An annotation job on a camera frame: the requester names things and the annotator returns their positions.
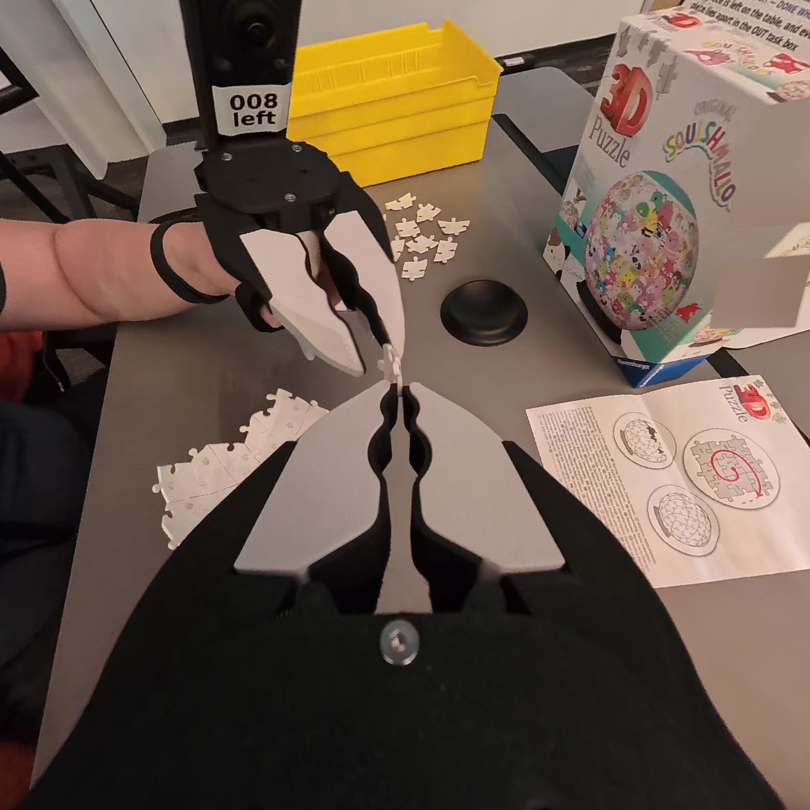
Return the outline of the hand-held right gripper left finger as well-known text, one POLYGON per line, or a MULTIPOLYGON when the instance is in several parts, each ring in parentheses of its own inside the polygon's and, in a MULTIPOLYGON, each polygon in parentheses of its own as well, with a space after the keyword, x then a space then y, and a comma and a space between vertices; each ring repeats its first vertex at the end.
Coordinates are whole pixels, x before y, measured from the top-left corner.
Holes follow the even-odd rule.
POLYGON ((234 568, 324 585, 339 611, 374 611, 390 557, 383 472, 399 411, 380 381, 296 442, 234 568))

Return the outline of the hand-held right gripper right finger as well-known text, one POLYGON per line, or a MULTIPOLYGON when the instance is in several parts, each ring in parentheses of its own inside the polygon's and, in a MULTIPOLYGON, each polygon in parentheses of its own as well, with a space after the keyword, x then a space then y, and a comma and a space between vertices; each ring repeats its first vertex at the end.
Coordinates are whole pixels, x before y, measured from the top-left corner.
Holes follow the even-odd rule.
POLYGON ((402 389, 412 560, 433 611, 460 611, 478 582, 556 572, 564 557, 503 440, 428 387, 402 389))

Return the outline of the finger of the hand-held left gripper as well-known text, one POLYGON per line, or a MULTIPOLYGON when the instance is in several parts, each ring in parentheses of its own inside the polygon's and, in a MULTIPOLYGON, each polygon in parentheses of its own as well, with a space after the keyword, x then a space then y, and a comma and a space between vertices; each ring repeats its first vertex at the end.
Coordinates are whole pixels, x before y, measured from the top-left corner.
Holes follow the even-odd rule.
POLYGON ((298 342, 307 359, 362 377, 366 368, 353 335, 321 286, 321 251, 314 231, 261 228, 240 240, 267 287, 266 307, 298 342))
POLYGON ((406 323, 392 258, 357 210, 336 214, 320 235, 321 255, 341 301, 362 313, 382 347, 404 355, 406 323))

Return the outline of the pile of white puzzle pieces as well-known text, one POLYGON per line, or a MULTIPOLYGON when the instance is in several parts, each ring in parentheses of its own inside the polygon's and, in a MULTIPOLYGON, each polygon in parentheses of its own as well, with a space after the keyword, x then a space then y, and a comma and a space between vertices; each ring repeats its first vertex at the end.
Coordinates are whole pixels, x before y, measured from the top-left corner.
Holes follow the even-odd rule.
POLYGON ((390 230, 390 248, 400 279, 415 282, 428 270, 445 267, 459 250, 459 239, 471 220, 446 216, 430 202, 420 202, 411 192, 386 201, 383 219, 390 230))

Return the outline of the half built puzzle ball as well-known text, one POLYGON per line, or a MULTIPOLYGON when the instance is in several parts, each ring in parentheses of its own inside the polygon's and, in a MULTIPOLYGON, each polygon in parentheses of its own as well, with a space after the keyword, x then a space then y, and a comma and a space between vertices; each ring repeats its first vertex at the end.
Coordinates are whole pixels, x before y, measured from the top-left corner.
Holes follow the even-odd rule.
POLYGON ((188 451, 183 462, 157 467, 152 491, 162 496, 161 527, 170 551, 259 466, 289 441, 296 441, 328 410, 288 390, 267 396, 269 407, 240 427, 240 439, 188 451))

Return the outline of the small curved puzzle piece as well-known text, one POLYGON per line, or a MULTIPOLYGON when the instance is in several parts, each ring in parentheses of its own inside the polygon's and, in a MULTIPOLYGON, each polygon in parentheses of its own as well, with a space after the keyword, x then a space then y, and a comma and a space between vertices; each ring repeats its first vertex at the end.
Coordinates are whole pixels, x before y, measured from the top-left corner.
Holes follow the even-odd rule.
POLYGON ((382 348, 382 356, 378 361, 378 368, 383 374, 387 383, 393 386, 398 397, 402 396, 403 376, 402 361, 399 352, 391 343, 385 343, 382 348))

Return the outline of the person's left forearm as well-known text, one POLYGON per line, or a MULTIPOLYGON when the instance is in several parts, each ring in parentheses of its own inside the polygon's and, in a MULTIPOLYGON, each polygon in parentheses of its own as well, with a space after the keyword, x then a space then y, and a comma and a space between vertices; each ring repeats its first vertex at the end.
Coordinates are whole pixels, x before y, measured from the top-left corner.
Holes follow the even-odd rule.
POLYGON ((2 219, 2 331, 83 329, 181 311, 152 262, 154 230, 111 219, 2 219))

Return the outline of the black round ball stand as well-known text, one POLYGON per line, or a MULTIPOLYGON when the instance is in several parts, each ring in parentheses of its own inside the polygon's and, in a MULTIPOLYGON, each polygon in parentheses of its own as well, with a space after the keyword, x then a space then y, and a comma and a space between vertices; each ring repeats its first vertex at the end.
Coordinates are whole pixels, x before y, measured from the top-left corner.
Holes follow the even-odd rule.
POLYGON ((528 323, 528 309, 510 286, 491 278, 468 281, 449 292, 440 319, 455 339, 479 348, 506 344, 528 323))

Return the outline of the colourful puzzle box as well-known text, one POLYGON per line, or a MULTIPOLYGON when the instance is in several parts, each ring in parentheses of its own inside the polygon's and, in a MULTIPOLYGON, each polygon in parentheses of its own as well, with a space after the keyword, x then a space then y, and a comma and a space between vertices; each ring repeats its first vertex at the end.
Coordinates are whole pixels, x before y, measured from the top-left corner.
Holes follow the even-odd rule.
POLYGON ((543 257, 634 388, 808 331, 809 50, 625 19, 543 257))

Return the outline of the person's left hand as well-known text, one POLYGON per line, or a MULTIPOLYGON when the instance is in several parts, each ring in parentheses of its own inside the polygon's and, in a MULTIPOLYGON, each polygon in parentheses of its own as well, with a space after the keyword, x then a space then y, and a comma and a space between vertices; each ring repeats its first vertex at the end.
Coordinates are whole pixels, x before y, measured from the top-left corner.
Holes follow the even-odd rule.
MULTIPOLYGON (((298 238, 307 251, 311 276, 326 292, 330 304, 343 311, 345 305, 321 257, 316 234, 305 231, 298 238)), ((163 247, 169 267, 191 289, 209 296, 235 294, 239 283, 219 265, 202 223, 173 224, 164 236, 163 247)))

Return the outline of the yellow plastic bin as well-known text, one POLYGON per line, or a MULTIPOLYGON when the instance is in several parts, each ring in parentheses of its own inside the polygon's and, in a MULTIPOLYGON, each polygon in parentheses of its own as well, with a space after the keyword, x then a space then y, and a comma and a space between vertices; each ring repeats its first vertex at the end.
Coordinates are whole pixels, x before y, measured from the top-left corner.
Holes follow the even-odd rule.
POLYGON ((362 187, 470 164, 502 70, 450 19, 299 47, 287 135, 362 187))

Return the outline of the white instruction leaflet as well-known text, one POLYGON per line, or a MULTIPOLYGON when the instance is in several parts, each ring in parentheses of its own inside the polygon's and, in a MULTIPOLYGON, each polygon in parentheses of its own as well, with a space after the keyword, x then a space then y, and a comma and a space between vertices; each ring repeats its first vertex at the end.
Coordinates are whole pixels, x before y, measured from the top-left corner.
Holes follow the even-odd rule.
POLYGON ((809 449, 762 377, 529 408, 546 471, 653 588, 809 568, 809 449))

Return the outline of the person's dark blue shirt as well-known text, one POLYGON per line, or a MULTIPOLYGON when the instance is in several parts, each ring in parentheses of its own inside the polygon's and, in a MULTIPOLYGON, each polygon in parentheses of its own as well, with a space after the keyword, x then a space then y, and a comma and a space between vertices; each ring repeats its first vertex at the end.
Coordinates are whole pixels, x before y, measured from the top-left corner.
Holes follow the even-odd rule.
POLYGON ((103 401, 2 402, 2 742, 39 734, 103 401))

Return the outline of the black jacket with orange lining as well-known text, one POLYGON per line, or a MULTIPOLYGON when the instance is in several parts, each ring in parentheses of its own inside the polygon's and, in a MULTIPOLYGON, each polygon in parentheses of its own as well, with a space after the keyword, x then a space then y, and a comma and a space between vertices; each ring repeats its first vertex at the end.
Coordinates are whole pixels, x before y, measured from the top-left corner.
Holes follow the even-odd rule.
MULTIPOLYGON (((49 403, 26 400, 42 344, 39 333, 2 335, 1 406, 2 402, 36 406, 49 403)), ((15 807, 27 791, 36 742, 33 745, 2 742, 2 808, 15 807)))

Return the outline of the white printed task sheet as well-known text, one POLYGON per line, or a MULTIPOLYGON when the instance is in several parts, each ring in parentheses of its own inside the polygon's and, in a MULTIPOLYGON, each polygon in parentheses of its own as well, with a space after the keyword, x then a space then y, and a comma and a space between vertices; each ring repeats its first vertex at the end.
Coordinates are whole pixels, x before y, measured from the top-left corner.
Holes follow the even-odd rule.
POLYGON ((690 11, 796 54, 809 46, 809 1, 694 1, 690 11))

